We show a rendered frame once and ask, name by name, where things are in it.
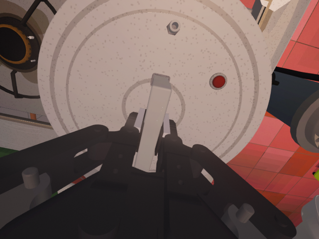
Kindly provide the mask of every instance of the gas burner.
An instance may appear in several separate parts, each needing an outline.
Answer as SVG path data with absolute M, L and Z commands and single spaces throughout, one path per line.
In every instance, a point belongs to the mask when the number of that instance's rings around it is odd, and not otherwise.
M 40 37 L 26 23 L 40 2 L 44 2 L 53 14 L 56 14 L 56 10 L 47 0 L 35 0 L 22 20 L 19 20 L 19 17 L 0 17 L 0 61 L 12 69 L 13 91 L 3 86 L 0 86 L 0 90 L 14 95 L 15 98 L 40 98 L 39 95 L 19 94 L 15 78 L 17 72 L 31 72 L 38 65 Z

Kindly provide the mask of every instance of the stove burner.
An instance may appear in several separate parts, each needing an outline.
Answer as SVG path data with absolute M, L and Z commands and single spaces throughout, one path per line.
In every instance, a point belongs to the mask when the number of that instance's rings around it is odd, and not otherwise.
M 33 71 L 39 52 L 38 36 L 27 25 L 13 17 L 0 17 L 0 61 L 12 70 Z
M 0 25 L 0 57 L 12 64 L 26 62 L 31 55 L 28 38 L 18 28 Z

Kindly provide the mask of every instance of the gray cylinder peg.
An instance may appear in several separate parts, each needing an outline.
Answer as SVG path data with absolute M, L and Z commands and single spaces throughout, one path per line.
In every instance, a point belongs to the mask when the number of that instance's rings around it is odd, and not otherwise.
M 33 189 L 40 184 L 39 171 L 35 167 L 25 169 L 22 172 L 22 178 L 27 189 Z
M 251 216 L 254 215 L 254 213 L 255 210 L 253 209 L 253 207 L 247 203 L 244 203 L 243 205 L 241 205 L 238 212 L 236 212 L 236 217 L 238 221 L 246 223 L 251 218 Z

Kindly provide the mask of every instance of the black burner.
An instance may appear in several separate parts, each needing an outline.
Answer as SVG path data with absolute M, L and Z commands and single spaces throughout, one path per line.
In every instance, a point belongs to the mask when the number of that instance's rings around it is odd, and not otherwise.
M 38 36 L 27 25 L 14 17 L 0 17 L 0 61 L 12 70 L 33 71 L 39 52 Z
M 3 26 L 0 26 L 0 56 L 12 62 L 21 61 L 27 52 L 25 43 L 16 31 Z

